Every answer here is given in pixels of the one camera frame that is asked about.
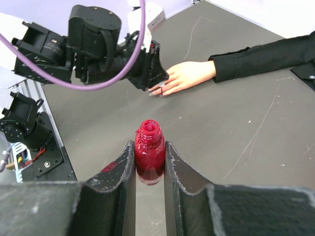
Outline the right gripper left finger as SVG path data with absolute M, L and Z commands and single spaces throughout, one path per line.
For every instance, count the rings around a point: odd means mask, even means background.
M 134 142 L 87 181 L 31 181 L 0 187 L 3 236 L 135 235 Z

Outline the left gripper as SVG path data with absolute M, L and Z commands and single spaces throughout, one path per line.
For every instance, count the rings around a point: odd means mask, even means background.
M 160 44 L 152 40 L 151 48 L 148 53 L 143 49 L 133 65 L 128 81 L 137 89 L 147 91 L 154 86 L 162 85 L 168 80 L 169 75 L 160 62 Z

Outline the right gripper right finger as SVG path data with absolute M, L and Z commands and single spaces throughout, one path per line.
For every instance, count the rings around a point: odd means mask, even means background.
M 169 236 L 312 236 L 315 192 L 305 187 L 215 184 L 166 142 Z

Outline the red nail polish bottle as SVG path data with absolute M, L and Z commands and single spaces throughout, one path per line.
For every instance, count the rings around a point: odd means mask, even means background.
M 135 164 L 140 181 L 148 186 L 157 184 L 164 173 L 165 140 L 157 121 L 143 121 L 136 131 Z

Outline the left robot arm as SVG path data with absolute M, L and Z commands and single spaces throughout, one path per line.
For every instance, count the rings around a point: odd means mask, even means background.
M 16 56 L 14 73 L 43 84 L 92 91 L 127 79 L 143 91 L 163 86 L 169 76 L 151 32 L 165 20 L 164 10 L 143 0 L 129 5 L 123 45 L 118 44 L 122 21 L 115 13 L 80 4 L 72 7 L 66 36 L 24 22 L 22 39 L 0 40 Z

